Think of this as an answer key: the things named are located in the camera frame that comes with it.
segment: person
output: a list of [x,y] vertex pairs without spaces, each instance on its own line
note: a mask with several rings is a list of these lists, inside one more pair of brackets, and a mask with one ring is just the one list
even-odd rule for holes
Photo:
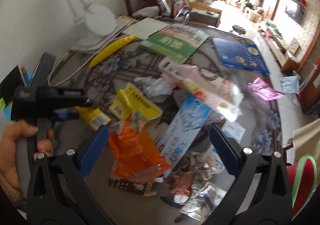
[[[16,141],[21,137],[36,135],[38,128],[28,124],[24,120],[17,121],[12,126],[4,129],[0,142],[0,186],[17,209],[24,210],[26,199],[20,191],[20,184],[16,168]],[[33,155],[36,160],[39,153],[52,156],[53,146],[51,140],[54,137],[52,130],[48,132],[46,140],[37,143],[38,152]]]

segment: orange plastic bag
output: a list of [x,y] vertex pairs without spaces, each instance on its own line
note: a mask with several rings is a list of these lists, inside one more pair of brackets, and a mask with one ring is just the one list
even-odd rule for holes
[[112,171],[119,178],[143,182],[158,177],[170,168],[148,133],[142,130],[137,134],[127,123],[122,125],[119,135],[110,133],[109,147],[116,159]]

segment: human hand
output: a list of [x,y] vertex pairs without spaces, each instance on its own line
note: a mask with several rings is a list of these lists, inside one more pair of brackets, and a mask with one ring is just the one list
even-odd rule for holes
[[[16,141],[21,137],[32,137],[38,132],[36,126],[32,126],[24,120],[17,121],[14,125],[7,127],[0,142],[0,172],[4,179],[14,188],[20,189],[16,168]],[[49,130],[48,139],[38,142],[38,152],[33,155],[36,160],[39,153],[52,156],[53,147],[51,140],[53,131]]]

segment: yellow tube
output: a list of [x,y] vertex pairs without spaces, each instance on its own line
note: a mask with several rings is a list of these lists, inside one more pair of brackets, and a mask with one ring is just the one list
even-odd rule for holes
[[91,69],[91,68],[95,67],[97,64],[101,63],[105,58],[109,57],[110,55],[112,55],[113,53],[115,53],[116,51],[118,51],[119,49],[124,47],[125,45],[129,44],[130,42],[132,42],[136,38],[137,38],[137,36],[135,34],[129,35],[129,36],[121,38],[121,39],[113,42],[112,44],[108,45],[100,53],[98,53],[95,58],[93,58],[93,60],[89,64],[89,68]]

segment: blue gripper pad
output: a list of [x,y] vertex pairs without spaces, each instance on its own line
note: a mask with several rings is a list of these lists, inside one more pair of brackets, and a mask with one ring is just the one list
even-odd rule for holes
[[228,174],[237,177],[240,174],[240,159],[236,152],[227,143],[224,133],[219,127],[213,125],[209,129],[209,139],[227,169]]
[[101,126],[78,161],[80,178],[89,176],[109,140],[109,128]]

